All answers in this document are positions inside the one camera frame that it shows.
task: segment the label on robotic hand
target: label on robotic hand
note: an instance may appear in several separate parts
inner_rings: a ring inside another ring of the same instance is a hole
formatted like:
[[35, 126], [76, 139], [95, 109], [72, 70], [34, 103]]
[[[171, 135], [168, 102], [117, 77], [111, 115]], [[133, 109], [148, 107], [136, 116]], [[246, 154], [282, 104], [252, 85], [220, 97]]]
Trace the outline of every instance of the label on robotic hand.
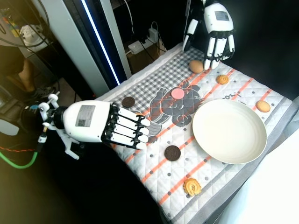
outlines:
[[76, 120], [76, 127], [90, 127], [95, 106], [82, 105]]
[[215, 11], [216, 20], [219, 21], [229, 21], [228, 14], [223, 11]]

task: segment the white plate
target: white plate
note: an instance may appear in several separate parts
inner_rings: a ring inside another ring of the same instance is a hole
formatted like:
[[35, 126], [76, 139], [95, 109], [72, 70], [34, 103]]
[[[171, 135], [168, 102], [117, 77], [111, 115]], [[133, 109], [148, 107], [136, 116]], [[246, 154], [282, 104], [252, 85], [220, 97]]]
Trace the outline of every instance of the white plate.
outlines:
[[203, 104], [192, 125], [200, 147], [222, 162], [251, 162], [266, 147], [264, 123], [253, 110], [236, 101], [218, 99]]

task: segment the pink cookie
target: pink cookie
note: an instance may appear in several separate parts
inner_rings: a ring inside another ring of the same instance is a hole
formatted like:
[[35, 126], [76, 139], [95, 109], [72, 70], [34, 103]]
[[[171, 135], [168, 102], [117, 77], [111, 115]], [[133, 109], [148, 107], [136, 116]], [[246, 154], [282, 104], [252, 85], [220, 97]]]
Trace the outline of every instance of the pink cookie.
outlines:
[[171, 96], [175, 99], [182, 99], [184, 95], [185, 95], [184, 90], [180, 88], [176, 88], [173, 91], [171, 91]]

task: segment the white robotic hand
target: white robotic hand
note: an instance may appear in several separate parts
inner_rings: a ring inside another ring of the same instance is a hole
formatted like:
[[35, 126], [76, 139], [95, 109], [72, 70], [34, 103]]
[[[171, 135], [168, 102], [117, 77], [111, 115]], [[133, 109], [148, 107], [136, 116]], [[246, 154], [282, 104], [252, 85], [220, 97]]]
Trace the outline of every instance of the white robotic hand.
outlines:
[[[232, 57], [235, 52], [233, 37], [234, 25], [227, 9], [220, 3], [213, 3], [204, 8], [204, 21], [209, 34], [206, 50], [204, 69], [215, 69], [219, 61]], [[194, 39], [193, 35], [198, 26], [198, 21], [192, 19], [183, 44], [183, 51], [187, 51]]]
[[65, 132], [77, 141], [146, 149], [146, 135], [149, 134], [146, 127], [150, 121], [116, 104], [98, 100], [81, 101], [72, 104], [61, 116]]

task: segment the quilted mat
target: quilted mat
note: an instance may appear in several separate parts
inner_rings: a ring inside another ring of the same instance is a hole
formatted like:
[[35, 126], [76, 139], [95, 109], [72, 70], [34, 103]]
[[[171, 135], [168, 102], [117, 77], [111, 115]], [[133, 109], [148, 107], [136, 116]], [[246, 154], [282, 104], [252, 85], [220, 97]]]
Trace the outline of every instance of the quilted mat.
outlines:
[[[147, 150], [122, 146], [114, 146], [114, 149], [161, 206], [165, 216], [177, 224], [195, 220], [196, 223], [204, 222], [258, 165], [251, 165], [246, 170], [249, 164], [226, 164], [211, 158], [200, 148], [192, 132], [192, 118], [202, 101], [223, 98], [247, 105], [265, 123], [268, 136], [292, 104], [289, 99], [223, 63], [214, 70], [192, 73], [188, 63], [192, 59], [203, 60], [203, 56], [194, 48], [184, 53], [179, 44], [100, 97], [119, 105], [125, 97], [134, 97], [135, 105], [130, 110], [151, 120]], [[226, 75], [229, 83], [218, 84], [218, 75]], [[172, 98], [173, 88], [184, 91], [183, 99]], [[258, 100], [267, 101], [271, 110], [268, 113], [257, 110]], [[169, 145], [181, 150], [177, 161], [165, 158], [164, 151]], [[197, 196], [184, 192], [183, 183], [189, 177], [198, 180], [202, 186], [202, 192]]]

